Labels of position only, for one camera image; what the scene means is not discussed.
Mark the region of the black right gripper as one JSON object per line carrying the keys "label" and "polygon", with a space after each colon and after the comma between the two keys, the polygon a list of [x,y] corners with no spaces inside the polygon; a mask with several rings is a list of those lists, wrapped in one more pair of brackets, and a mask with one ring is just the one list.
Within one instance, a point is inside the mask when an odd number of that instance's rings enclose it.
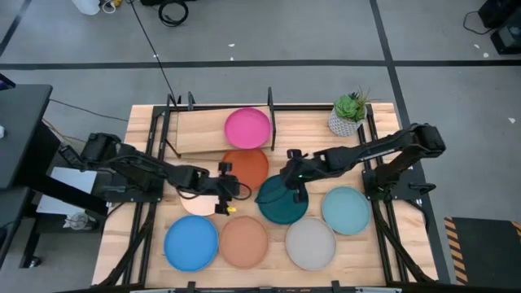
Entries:
{"label": "black right gripper", "polygon": [[294,192],[295,203],[307,203],[309,201],[305,190],[305,183],[322,179],[322,160],[313,155],[311,159],[306,158],[299,149],[287,151],[287,164],[280,169],[282,185]]}

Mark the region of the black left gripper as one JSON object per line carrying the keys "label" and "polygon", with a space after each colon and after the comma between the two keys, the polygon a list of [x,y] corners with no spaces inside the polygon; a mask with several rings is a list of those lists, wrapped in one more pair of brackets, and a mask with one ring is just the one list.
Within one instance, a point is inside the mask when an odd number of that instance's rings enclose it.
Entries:
{"label": "black left gripper", "polygon": [[241,200],[240,182],[234,175],[228,172],[232,169],[232,163],[220,162],[217,177],[203,179],[203,191],[201,195],[216,195],[218,203],[215,205],[215,213],[229,216],[228,202],[232,199]]}

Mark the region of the rust orange plate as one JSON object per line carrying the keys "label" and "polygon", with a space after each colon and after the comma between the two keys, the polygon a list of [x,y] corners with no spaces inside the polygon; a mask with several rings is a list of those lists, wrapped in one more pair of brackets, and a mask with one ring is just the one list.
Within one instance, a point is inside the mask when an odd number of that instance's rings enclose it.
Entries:
{"label": "rust orange plate", "polygon": [[252,190],[257,190],[268,177],[269,161],[260,149],[227,151],[222,161],[232,164],[230,173]]}

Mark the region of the dark teal plate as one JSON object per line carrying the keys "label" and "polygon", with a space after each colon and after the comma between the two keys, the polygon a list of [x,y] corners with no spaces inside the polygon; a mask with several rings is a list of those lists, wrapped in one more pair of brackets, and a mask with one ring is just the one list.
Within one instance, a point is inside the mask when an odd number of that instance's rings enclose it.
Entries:
{"label": "dark teal plate", "polygon": [[269,177],[260,187],[255,202],[261,214],[269,221],[290,225],[298,221],[309,206],[308,201],[295,201],[297,190],[289,190],[279,175]]}

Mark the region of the peach plate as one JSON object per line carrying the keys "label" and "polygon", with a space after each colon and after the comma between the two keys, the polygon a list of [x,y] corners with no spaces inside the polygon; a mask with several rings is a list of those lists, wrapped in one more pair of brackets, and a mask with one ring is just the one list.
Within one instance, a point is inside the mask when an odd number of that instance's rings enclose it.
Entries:
{"label": "peach plate", "polygon": [[219,203],[216,195],[201,195],[194,199],[181,199],[185,210],[197,216],[211,216],[215,213],[215,207]]}

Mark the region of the terracotta plate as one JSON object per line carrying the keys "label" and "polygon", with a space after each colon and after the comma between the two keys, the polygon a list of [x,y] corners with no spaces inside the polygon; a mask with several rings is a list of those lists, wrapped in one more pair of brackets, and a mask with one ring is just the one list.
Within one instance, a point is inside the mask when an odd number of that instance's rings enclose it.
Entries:
{"label": "terracotta plate", "polygon": [[220,233],[219,253],[229,265],[251,269],[264,258],[269,247],[266,228],[251,216],[239,216],[225,224]]}

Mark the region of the light teal plate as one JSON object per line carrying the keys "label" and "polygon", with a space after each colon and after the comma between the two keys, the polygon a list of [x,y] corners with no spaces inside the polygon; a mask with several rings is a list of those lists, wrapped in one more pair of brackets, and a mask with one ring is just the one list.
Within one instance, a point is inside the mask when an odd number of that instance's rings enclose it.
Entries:
{"label": "light teal plate", "polygon": [[338,234],[355,235],[370,222],[370,206],[356,189],[339,186],[328,191],[322,200],[322,217]]}

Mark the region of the blue plate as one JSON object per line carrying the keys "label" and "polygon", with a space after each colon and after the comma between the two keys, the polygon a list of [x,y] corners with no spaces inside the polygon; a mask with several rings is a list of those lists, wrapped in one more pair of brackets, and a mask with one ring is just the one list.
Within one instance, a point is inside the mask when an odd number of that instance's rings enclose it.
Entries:
{"label": "blue plate", "polygon": [[218,232],[204,216],[176,220],[164,237],[164,255],[178,271],[198,272],[212,263],[218,249]]}

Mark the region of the grey plate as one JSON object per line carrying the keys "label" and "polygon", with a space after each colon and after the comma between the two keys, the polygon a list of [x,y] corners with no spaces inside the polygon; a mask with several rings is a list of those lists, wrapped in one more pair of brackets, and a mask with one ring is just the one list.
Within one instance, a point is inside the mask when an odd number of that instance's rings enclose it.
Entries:
{"label": "grey plate", "polygon": [[285,244],[291,261],[310,271],[327,267],[336,253],[335,232],[325,221],[315,217],[304,217],[293,223]]}

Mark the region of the wooden shelf board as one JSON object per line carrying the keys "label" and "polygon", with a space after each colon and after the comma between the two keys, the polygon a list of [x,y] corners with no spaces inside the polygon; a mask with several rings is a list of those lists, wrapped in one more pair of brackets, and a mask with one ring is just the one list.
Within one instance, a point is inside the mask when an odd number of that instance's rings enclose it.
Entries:
{"label": "wooden shelf board", "polygon": [[[232,146],[225,138],[225,120],[232,112],[240,108],[245,107],[179,113],[174,149],[182,155],[213,151],[247,150]],[[264,112],[271,123],[271,134],[268,142],[258,148],[270,147],[275,130],[274,115],[268,106],[253,108]]]}

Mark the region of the pink plate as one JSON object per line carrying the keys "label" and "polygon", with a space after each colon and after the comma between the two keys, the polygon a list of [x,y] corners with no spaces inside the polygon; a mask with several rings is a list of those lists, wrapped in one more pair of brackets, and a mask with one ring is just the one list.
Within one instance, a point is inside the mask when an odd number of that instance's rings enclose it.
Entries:
{"label": "pink plate", "polygon": [[253,107],[232,112],[224,124],[225,138],[239,149],[256,149],[268,142],[271,123],[268,116]]}

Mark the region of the succulent in white patterned pot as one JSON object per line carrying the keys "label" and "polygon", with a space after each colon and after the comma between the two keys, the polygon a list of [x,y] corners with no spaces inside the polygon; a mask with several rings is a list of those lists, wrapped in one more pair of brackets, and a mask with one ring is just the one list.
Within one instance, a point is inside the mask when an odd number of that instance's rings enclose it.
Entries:
{"label": "succulent in white patterned pot", "polygon": [[362,88],[337,98],[328,119],[330,130],[340,137],[354,135],[366,120],[369,101]]}

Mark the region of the white sheet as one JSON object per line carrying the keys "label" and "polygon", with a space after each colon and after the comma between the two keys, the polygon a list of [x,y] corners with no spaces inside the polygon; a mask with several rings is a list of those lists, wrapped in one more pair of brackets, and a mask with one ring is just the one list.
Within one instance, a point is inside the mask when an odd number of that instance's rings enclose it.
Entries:
{"label": "white sheet", "polygon": [[[81,172],[73,168],[54,167],[50,176],[62,183],[75,187],[85,193],[91,194],[98,174],[95,171]],[[36,208],[37,213],[55,214],[72,216],[78,212],[84,212],[78,208],[61,200],[42,195]]]}

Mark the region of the black mat with hazard stripes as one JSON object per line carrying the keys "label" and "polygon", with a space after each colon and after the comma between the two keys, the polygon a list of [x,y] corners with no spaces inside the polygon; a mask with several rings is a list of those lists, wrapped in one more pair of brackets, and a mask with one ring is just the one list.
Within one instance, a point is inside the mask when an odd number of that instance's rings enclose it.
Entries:
{"label": "black mat with hazard stripes", "polygon": [[456,283],[521,291],[521,223],[446,217]]}

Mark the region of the black desk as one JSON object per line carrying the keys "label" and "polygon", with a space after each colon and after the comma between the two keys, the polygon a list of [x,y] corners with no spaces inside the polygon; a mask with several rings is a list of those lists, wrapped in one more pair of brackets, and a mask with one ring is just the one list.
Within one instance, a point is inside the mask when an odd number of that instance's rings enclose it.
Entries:
{"label": "black desk", "polygon": [[16,85],[0,90],[0,268],[24,217],[35,216],[36,192],[103,219],[106,202],[47,175],[60,140],[42,122],[51,85]]}

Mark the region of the white container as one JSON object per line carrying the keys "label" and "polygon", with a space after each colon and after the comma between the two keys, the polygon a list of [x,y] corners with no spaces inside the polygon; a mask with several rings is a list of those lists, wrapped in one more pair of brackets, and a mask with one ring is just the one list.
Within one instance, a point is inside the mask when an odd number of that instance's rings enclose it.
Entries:
{"label": "white container", "polygon": [[72,3],[84,15],[96,15],[100,12],[99,0],[72,0]]}

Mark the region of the black equipment box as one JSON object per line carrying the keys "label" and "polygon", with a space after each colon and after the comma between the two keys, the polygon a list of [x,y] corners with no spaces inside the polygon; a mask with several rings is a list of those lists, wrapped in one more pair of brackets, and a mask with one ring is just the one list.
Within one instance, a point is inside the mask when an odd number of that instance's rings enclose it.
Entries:
{"label": "black equipment box", "polygon": [[521,54],[521,24],[505,24],[490,39],[499,55]]}
{"label": "black equipment box", "polygon": [[486,0],[478,10],[485,28],[496,28],[521,7],[521,0]]}

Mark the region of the black metal shelf frame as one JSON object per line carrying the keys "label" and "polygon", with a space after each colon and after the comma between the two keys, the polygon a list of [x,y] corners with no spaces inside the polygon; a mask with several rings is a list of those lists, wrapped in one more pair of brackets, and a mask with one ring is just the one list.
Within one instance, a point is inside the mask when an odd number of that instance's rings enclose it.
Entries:
{"label": "black metal shelf frame", "polygon": [[265,104],[197,104],[188,94],[188,104],[157,107],[163,116],[161,149],[182,155],[238,149],[274,149],[276,121],[272,90]]}

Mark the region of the black aluminium rig frame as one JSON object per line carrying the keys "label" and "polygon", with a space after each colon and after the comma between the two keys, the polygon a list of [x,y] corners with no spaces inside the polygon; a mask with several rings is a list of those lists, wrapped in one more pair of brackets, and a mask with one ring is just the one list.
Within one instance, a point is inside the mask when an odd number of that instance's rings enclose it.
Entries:
{"label": "black aluminium rig frame", "polygon": [[[340,145],[358,145],[357,136],[341,138],[328,128],[327,119],[331,106],[326,104],[283,104],[290,110],[275,110],[276,143],[275,150],[266,150],[270,161],[269,175],[275,175],[287,161],[287,149],[299,148],[303,153],[312,153]],[[391,103],[374,103],[374,120],[378,137],[395,133],[399,129],[394,106]],[[125,142],[145,151],[154,106],[133,105]],[[224,152],[185,154],[181,164],[193,164],[217,175],[217,163]],[[363,189],[359,164],[342,177],[307,184],[309,209],[305,216],[322,219],[321,203],[327,191],[336,186],[352,186]],[[209,219],[221,228],[236,216],[252,216],[261,221],[270,237],[269,250],[264,260],[252,269],[238,269],[227,264],[221,255],[204,270],[196,273],[183,273],[173,268],[164,257],[164,235],[178,218],[188,215],[182,207],[175,190],[165,184],[164,198],[158,204],[155,224],[151,238],[151,248],[147,266],[146,288],[186,288],[188,282],[195,282],[196,288],[224,287],[311,287],[331,286],[338,280],[341,286],[385,286],[382,258],[376,227],[371,219],[367,228],[358,235],[337,234],[335,258],[320,271],[307,271],[296,266],[286,254],[285,238],[289,225],[276,225],[267,221],[259,212],[253,199],[233,201],[230,206],[237,209],[231,216],[214,215]],[[414,261],[430,278],[439,279],[440,269],[436,269],[431,252],[422,213],[403,201],[394,201],[394,212],[401,242]],[[134,219],[135,203],[127,203],[114,212],[104,227],[99,255],[94,270],[92,284],[105,279],[116,266],[127,246]]]}

